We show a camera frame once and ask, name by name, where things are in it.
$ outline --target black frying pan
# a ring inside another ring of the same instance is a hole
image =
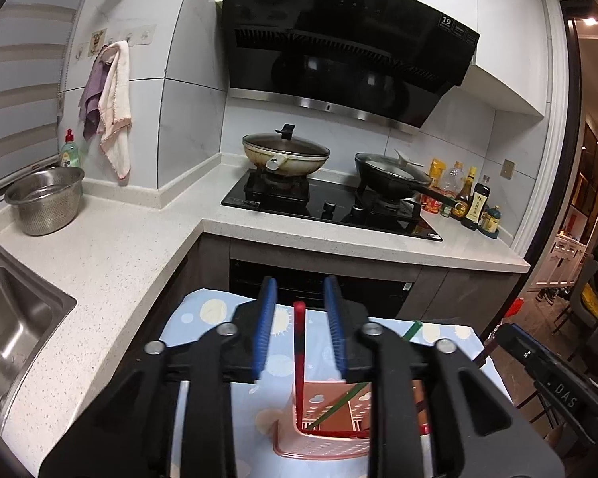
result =
[[[370,153],[355,154],[354,163],[361,181],[386,199],[425,194],[449,206],[456,204],[452,198],[429,188],[432,179],[412,163]]]

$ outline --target stainless steel basin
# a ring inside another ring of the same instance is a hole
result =
[[[35,356],[75,303],[0,247],[0,431]]]

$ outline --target green dish soap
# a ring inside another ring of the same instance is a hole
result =
[[[60,166],[61,167],[80,167],[80,151],[73,141],[73,131],[66,130],[64,138],[65,144],[62,146]]]

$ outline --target black range hood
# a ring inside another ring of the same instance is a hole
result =
[[[229,94],[396,129],[459,86],[479,35],[416,0],[224,0]]]

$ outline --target black glass cooktop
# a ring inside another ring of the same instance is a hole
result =
[[[416,204],[391,204],[368,188],[248,170],[221,202],[268,214],[301,217],[355,228],[443,240],[419,216]]]

